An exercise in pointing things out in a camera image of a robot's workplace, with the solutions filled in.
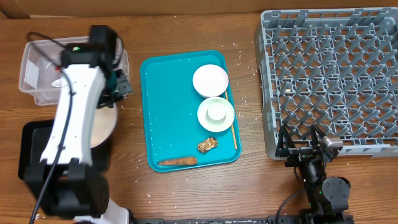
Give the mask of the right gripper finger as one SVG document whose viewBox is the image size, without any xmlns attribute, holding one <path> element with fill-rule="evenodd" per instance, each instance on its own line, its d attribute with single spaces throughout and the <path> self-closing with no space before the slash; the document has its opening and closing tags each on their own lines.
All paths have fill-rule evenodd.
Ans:
<svg viewBox="0 0 398 224">
<path fill-rule="evenodd" d="M 326 134 L 316 124 L 311 125 L 310 133 L 312 138 L 312 148 L 317 149 L 323 144 L 323 138 Z"/>
<path fill-rule="evenodd" d="M 289 157 L 291 150 L 296 148 L 285 125 L 280 127 L 279 138 L 275 150 L 276 157 Z"/>
</svg>

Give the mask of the large white plate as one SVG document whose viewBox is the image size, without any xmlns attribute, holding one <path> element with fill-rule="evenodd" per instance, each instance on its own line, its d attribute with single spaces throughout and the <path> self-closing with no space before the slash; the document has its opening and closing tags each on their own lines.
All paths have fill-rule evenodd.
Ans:
<svg viewBox="0 0 398 224">
<path fill-rule="evenodd" d="M 99 146 L 110 137 L 118 120 L 116 105 L 112 108 L 104 107 L 95 111 L 93 129 L 91 134 L 91 148 Z"/>
</svg>

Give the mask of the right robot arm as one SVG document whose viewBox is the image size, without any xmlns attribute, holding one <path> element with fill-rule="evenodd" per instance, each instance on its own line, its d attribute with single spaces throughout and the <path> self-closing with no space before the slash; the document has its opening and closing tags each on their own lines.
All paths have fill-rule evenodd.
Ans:
<svg viewBox="0 0 398 224">
<path fill-rule="evenodd" d="M 344 215 L 349 209 L 348 199 L 351 184 L 344 177 L 327 177 L 326 164 L 337 157 L 343 148 L 338 136 L 325 134 L 316 124 L 311 125 L 312 146 L 296 147 L 285 126 L 280 128 L 275 155 L 284 157 L 286 167 L 292 167 L 303 189 L 293 193 L 279 206 L 274 223 L 353 223 L 352 217 Z M 284 206 L 294 197 L 306 193 L 308 208 L 296 216 L 282 216 Z"/>
</svg>

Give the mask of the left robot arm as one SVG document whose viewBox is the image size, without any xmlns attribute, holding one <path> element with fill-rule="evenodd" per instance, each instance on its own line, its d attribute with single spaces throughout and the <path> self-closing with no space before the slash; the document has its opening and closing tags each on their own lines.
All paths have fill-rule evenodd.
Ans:
<svg viewBox="0 0 398 224">
<path fill-rule="evenodd" d="M 93 167 L 91 135 L 95 111 L 125 99 L 131 86 L 119 68 L 123 41 L 106 25 L 93 25 L 85 43 L 62 46 L 55 64 L 60 99 L 40 161 L 23 180 L 35 210 L 77 223 L 133 223 L 134 215 L 109 196 L 106 178 Z"/>
</svg>

